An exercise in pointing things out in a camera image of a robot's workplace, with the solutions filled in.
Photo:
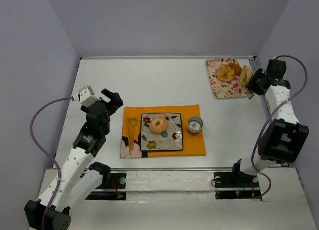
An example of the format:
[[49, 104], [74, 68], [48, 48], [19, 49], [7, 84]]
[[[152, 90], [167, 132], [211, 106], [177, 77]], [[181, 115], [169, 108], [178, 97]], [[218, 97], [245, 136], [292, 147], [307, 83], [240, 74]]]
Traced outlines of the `glazed ring doughnut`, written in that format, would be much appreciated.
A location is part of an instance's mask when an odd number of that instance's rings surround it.
[[167, 128], [167, 120], [164, 116], [155, 117], [150, 123], [150, 130], [154, 134], [161, 134]]

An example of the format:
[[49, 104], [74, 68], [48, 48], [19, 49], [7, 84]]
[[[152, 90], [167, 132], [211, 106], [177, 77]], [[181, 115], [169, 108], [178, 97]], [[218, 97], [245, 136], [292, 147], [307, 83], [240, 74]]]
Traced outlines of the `metal tongs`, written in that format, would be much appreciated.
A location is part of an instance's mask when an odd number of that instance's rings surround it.
[[254, 97], [254, 93], [249, 92], [247, 97], [248, 97], [249, 100], [251, 100]]

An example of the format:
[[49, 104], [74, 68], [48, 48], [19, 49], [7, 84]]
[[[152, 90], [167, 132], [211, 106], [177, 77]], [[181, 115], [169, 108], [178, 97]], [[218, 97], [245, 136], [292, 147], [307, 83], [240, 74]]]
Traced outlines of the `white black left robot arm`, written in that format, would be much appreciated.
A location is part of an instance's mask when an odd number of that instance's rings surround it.
[[111, 178], [109, 166], [93, 162], [110, 132], [110, 117], [121, 106], [120, 95], [103, 89], [106, 102], [95, 96], [90, 86], [79, 90], [78, 100], [86, 121], [63, 166], [57, 166], [57, 175], [37, 200], [29, 200], [24, 212], [35, 230], [66, 230], [70, 227], [75, 207]]

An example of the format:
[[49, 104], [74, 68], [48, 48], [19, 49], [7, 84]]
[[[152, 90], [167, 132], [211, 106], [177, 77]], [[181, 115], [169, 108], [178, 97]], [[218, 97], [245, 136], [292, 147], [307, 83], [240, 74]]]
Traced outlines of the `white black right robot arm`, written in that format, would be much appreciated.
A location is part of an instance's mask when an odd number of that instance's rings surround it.
[[251, 156], [233, 165], [234, 178], [251, 181], [267, 167], [293, 163], [309, 135], [309, 128], [294, 113], [291, 100], [300, 92], [291, 94], [290, 83], [284, 79], [287, 66], [281, 59], [280, 55], [270, 59], [267, 68], [259, 68], [246, 84], [251, 95], [265, 97], [270, 114]]

